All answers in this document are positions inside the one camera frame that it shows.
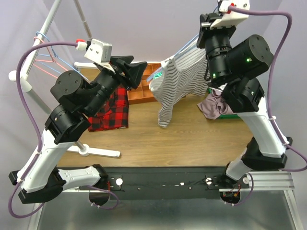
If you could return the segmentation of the thin striped tank top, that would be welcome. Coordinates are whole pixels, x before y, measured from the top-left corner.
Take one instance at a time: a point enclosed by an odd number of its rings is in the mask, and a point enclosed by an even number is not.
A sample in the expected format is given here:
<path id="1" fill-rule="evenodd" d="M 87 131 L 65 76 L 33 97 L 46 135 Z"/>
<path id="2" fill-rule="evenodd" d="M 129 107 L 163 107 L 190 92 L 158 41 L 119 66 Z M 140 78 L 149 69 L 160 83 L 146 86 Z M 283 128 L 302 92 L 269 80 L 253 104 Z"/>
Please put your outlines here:
<path id="1" fill-rule="evenodd" d="M 172 118 L 172 112 L 174 105 L 179 102 L 180 99 L 188 94 L 194 94 L 197 96 L 203 96 L 208 88 L 208 83 L 204 84 L 199 80 L 191 83 L 171 83 L 167 81 L 160 86 L 149 89 L 155 99 L 161 104 L 161 108 L 158 112 L 158 125 L 162 128 L 166 128 Z"/>

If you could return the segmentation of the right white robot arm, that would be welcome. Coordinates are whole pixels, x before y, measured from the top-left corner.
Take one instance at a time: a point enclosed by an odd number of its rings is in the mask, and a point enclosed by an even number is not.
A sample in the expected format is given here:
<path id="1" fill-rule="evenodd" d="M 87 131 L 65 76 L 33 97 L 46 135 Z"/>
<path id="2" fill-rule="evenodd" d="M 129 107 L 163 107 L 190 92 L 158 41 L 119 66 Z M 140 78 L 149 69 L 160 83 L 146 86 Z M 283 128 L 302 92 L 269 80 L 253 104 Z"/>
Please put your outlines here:
<path id="1" fill-rule="evenodd" d="M 223 23 L 222 18 L 219 13 L 200 15 L 197 47 L 206 52 L 209 86 L 224 87 L 222 98 L 253 135 L 241 156 L 229 162 L 216 179 L 219 186 L 230 188 L 251 170 L 284 168 L 286 143 L 292 139 L 274 130 L 265 92 L 258 81 L 258 76 L 269 69 L 274 58 L 267 42 L 262 36 L 253 34 L 237 46 L 231 46 L 236 23 Z"/>

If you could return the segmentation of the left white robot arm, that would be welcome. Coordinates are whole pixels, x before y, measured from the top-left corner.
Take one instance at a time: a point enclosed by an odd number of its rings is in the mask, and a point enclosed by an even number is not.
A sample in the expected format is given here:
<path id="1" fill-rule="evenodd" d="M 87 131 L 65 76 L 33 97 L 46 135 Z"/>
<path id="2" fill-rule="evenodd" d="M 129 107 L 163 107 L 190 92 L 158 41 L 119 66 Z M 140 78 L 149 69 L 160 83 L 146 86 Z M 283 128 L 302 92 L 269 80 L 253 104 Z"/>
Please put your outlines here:
<path id="1" fill-rule="evenodd" d="M 61 170 L 57 164 L 117 87 L 130 90 L 139 86 L 147 65 L 145 61 L 133 63 L 133 56 L 112 57 L 106 65 L 98 65 L 100 72 L 91 82 L 73 70 L 57 78 L 50 91 L 59 104 L 45 122 L 40 135 L 42 146 L 28 162 L 31 169 L 9 174 L 11 183 L 21 188 L 18 196 L 23 204 L 45 203 L 80 186 L 107 188 L 108 175 L 99 164 L 75 170 Z"/>

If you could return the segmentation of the brown compartment tray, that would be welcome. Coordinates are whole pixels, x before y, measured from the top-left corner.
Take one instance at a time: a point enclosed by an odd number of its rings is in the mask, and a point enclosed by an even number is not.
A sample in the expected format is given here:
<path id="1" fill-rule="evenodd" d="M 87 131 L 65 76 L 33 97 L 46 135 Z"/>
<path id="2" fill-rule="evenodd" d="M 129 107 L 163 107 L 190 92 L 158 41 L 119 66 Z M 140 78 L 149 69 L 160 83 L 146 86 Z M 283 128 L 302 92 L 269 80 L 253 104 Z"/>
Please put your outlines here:
<path id="1" fill-rule="evenodd" d="M 149 89 L 149 82 L 147 81 L 147 78 L 160 67 L 161 64 L 159 62 L 148 63 L 138 88 L 127 91 L 129 104 L 141 104 L 156 101 Z"/>

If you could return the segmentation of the mint white sock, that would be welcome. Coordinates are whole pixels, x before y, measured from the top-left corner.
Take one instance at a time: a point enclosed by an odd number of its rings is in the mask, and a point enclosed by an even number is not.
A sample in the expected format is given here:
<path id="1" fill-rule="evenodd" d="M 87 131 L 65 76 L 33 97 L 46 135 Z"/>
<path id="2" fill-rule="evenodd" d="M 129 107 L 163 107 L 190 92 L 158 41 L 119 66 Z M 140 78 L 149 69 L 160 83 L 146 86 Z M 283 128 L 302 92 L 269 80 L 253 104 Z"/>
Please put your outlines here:
<path id="1" fill-rule="evenodd" d="M 163 71 L 158 71 L 158 72 L 155 72 L 154 75 L 153 75 L 153 79 L 157 79 L 157 78 L 160 78 L 164 75 L 164 72 Z"/>

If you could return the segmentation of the red black plaid shirt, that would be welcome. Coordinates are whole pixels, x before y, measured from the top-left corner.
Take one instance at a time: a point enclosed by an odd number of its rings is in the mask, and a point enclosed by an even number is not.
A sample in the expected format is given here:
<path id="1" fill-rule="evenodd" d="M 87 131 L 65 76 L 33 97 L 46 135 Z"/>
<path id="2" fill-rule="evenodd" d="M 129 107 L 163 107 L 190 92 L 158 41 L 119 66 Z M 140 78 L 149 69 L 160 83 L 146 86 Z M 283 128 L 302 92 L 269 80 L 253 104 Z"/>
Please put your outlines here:
<path id="1" fill-rule="evenodd" d="M 118 87 L 94 117 L 89 117 L 89 132 L 129 127 L 129 101 L 127 90 Z"/>

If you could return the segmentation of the mauve garment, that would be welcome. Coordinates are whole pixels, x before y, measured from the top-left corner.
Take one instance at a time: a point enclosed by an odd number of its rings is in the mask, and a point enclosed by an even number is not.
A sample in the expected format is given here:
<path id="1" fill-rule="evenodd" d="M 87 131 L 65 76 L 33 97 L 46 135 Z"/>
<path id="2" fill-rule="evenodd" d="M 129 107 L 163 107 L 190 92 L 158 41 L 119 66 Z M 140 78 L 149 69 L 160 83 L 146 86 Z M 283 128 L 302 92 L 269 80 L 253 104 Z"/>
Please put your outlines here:
<path id="1" fill-rule="evenodd" d="M 197 104 L 199 110 L 207 119 L 215 120 L 223 117 L 237 116 L 221 96 L 221 91 L 211 89 L 206 98 Z"/>

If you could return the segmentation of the green plastic bin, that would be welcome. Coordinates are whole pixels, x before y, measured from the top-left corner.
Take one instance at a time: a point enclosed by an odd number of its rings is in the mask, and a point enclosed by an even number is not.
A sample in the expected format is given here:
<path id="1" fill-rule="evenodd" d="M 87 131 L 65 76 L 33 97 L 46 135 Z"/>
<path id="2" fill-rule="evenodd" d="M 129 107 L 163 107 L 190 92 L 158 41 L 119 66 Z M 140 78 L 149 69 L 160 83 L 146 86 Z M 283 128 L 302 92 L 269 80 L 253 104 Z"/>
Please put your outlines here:
<path id="1" fill-rule="evenodd" d="M 209 94 L 206 97 L 209 109 L 207 117 L 209 119 L 239 118 L 239 116 L 231 110 L 229 105 L 221 97 L 221 91 L 217 89 L 208 89 Z"/>

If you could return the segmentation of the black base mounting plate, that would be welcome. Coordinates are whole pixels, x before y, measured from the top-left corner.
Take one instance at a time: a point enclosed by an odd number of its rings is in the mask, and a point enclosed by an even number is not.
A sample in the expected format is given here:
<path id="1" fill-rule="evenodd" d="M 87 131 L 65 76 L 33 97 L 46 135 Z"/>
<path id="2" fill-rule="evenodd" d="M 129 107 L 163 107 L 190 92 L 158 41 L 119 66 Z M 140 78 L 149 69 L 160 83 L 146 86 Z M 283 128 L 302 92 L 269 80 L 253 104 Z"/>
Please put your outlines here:
<path id="1" fill-rule="evenodd" d="M 219 199 L 220 190 L 235 191 L 249 185 L 222 182 L 224 167 L 105 167 L 97 188 L 110 188 L 120 200 Z"/>

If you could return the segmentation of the aluminium frame rail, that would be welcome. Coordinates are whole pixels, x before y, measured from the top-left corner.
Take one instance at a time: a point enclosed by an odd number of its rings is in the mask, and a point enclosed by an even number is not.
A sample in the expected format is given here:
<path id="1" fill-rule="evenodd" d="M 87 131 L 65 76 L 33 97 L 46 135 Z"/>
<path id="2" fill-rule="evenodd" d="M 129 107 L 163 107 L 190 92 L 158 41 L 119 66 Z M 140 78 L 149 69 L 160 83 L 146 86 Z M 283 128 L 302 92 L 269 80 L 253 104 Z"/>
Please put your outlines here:
<path id="1" fill-rule="evenodd" d="M 251 172 L 249 187 L 219 199 L 120 200 L 87 188 L 64 191 L 33 215 L 30 230 L 301 230 L 289 172 Z M 103 197 L 99 210 L 89 196 Z"/>

